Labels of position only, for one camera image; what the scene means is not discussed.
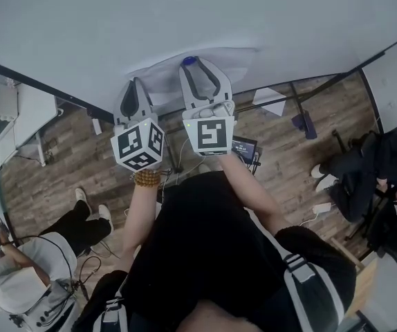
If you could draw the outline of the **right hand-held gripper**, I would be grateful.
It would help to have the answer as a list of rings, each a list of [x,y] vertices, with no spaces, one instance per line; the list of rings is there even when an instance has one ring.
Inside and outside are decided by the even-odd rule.
[[[230,100],[230,79],[207,59],[198,57],[198,66],[213,86],[207,92],[207,98],[211,103],[216,103],[206,105],[206,98],[200,96],[192,72],[188,66],[181,64],[178,74],[187,109],[182,117],[192,150],[200,156],[229,154],[236,123],[235,104]]]

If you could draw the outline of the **white desk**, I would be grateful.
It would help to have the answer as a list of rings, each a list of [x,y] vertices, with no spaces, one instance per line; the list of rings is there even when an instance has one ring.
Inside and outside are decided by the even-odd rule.
[[[9,87],[18,91],[19,115],[13,127],[0,139],[0,168],[28,145],[37,147],[39,157],[36,161],[44,167],[46,160],[39,131],[57,117],[55,96],[26,84]]]

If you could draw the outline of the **person's left forearm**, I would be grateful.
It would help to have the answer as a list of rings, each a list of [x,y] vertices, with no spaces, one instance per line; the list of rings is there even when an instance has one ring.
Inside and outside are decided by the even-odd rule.
[[[160,180],[160,169],[144,169],[134,175],[135,187],[124,224],[118,270],[130,271],[136,250],[144,243],[154,224]]]

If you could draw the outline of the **purple cloth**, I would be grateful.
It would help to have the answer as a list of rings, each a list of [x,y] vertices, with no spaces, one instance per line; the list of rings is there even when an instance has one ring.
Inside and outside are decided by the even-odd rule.
[[[313,124],[313,121],[307,110],[304,110],[303,113],[297,114],[291,119],[291,122],[294,127],[305,133],[307,140],[315,140],[317,138],[315,125]]]

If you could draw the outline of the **flat white sheet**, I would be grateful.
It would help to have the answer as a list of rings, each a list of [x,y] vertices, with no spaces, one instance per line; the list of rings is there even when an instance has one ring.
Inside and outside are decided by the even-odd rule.
[[[284,107],[286,101],[279,102],[280,99],[285,98],[285,96],[271,88],[257,89],[252,99],[254,105],[259,105],[267,103],[267,105],[261,106],[265,111],[274,113],[276,116],[282,116],[284,112]]]

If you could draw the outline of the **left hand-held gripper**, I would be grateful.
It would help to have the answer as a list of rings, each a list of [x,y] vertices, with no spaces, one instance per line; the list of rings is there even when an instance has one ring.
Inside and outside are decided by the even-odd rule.
[[[155,122],[157,114],[142,80],[129,80],[119,92],[113,109],[115,125],[141,122],[116,130],[111,145],[117,164],[130,171],[155,169],[163,160],[165,132]]]

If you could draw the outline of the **small black display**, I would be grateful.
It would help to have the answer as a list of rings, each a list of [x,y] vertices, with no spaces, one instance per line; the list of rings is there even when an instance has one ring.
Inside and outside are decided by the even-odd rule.
[[[248,168],[259,167],[261,165],[262,149],[258,146],[256,140],[233,136],[232,151],[237,154]]]

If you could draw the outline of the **person's black top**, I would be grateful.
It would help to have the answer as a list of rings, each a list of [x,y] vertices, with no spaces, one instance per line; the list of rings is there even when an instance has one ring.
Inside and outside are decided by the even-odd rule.
[[[156,208],[130,271],[99,280],[71,332],[303,332],[279,248],[330,278],[334,294],[296,287],[313,332],[335,332],[354,298],[353,264],[307,228],[269,233],[223,171],[183,181]]]

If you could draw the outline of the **black office chair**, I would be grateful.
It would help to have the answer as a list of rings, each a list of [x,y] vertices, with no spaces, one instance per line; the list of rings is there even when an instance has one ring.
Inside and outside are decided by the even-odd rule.
[[[397,127],[368,133],[355,144],[364,167],[349,177],[354,191],[348,214],[352,221],[364,220],[369,248],[397,263]]]

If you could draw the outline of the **person's right forearm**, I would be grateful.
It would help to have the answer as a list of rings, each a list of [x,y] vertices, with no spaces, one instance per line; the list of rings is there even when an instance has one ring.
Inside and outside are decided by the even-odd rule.
[[[245,207],[252,210],[260,224],[272,235],[291,227],[278,202],[234,154],[218,156],[217,160],[232,189]]]

